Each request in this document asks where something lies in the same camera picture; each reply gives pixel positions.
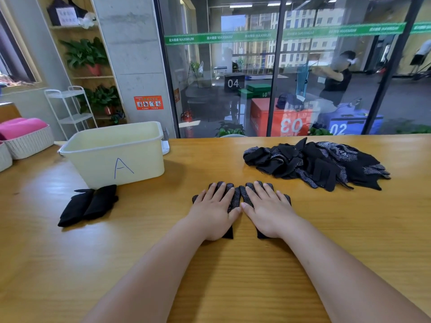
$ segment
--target green tape strip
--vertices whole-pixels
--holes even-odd
[[[309,28],[290,28],[283,31],[283,40],[353,37],[372,35],[398,35],[404,31],[406,23],[356,24],[340,26],[319,26]],[[412,33],[431,33],[431,21],[414,24]],[[229,42],[272,41],[277,38],[277,30],[233,31],[217,33],[198,33],[166,35],[166,45],[216,44]]]

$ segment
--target pink towel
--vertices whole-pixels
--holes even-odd
[[[24,135],[28,135],[48,125],[41,119],[17,118],[5,121],[0,124],[0,140],[13,140]]]

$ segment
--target pile of gloves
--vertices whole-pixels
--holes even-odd
[[[348,183],[381,190],[380,178],[390,179],[390,173],[373,156],[358,149],[333,142],[309,142],[296,145],[279,144],[272,148],[252,147],[244,152],[245,163],[276,178],[299,178],[312,188],[331,192],[336,183],[348,189]]]
[[[217,183],[217,187],[215,188],[215,191],[214,191],[214,192],[216,192],[216,191],[220,188],[220,186],[222,185],[222,183],[223,183],[223,181],[219,181],[219,182]],[[258,181],[258,183],[259,183],[259,184],[260,184],[260,186],[263,188],[263,183],[262,183],[262,181]],[[245,185],[246,185],[246,186],[248,186],[248,187],[250,187],[250,188],[251,188],[251,190],[253,190],[254,192],[256,192],[256,190],[254,189],[254,185],[253,185],[252,183],[246,183]],[[274,187],[273,187],[273,185],[272,185],[271,183],[268,183],[267,185],[268,185],[268,186],[270,186],[272,190],[274,190]],[[224,193],[223,193],[223,196],[225,196],[225,195],[226,195],[226,193],[227,193],[231,188],[233,188],[233,187],[234,187],[234,184],[232,184],[232,183],[227,183],[227,184],[226,184],[226,189],[225,189],[225,191],[224,191]],[[196,201],[197,196],[198,196],[198,195],[195,195],[195,196],[193,196],[193,197],[192,197],[192,199],[191,199],[191,200],[192,200],[193,204],[194,204],[194,202]],[[240,206],[240,198],[241,198],[241,196],[244,198],[244,203],[247,203],[248,205],[250,205],[250,206],[254,207],[254,206],[253,206],[253,203],[251,202],[250,197],[248,197],[248,195],[247,195],[247,192],[246,192],[246,190],[245,190],[245,186],[239,186],[239,187],[236,187],[236,188],[235,188],[234,196],[232,197],[231,203],[229,204],[228,213],[229,213],[230,211],[232,211],[234,208],[236,208],[236,207],[239,207],[239,206]],[[289,201],[290,205],[292,205],[292,202],[290,201],[290,197],[289,197],[288,195],[286,195],[286,194],[285,194],[284,196],[285,196],[285,197],[286,197],[286,199]],[[269,237],[267,237],[266,235],[264,235],[263,233],[261,233],[257,228],[256,228],[256,230],[257,230],[257,238],[259,238],[259,239],[268,239],[268,238],[269,238]],[[229,228],[229,230],[227,231],[227,233],[225,233],[225,234],[224,234],[224,236],[223,236],[222,238],[226,238],[226,239],[234,239],[234,230],[233,230],[232,226]]]
[[[117,185],[94,189],[78,189],[81,194],[72,196],[60,217],[59,227],[69,227],[82,220],[95,220],[104,216],[118,201]]]

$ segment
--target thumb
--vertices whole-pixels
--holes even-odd
[[[229,212],[229,221],[233,224],[241,214],[241,208],[236,207]]]
[[[244,209],[245,214],[247,214],[249,218],[252,218],[256,214],[253,206],[250,206],[247,203],[241,203],[241,207]]]

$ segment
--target white paper sign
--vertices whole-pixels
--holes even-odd
[[[78,26],[79,21],[76,16],[75,8],[57,8],[58,19],[60,20],[60,25],[62,26]]]

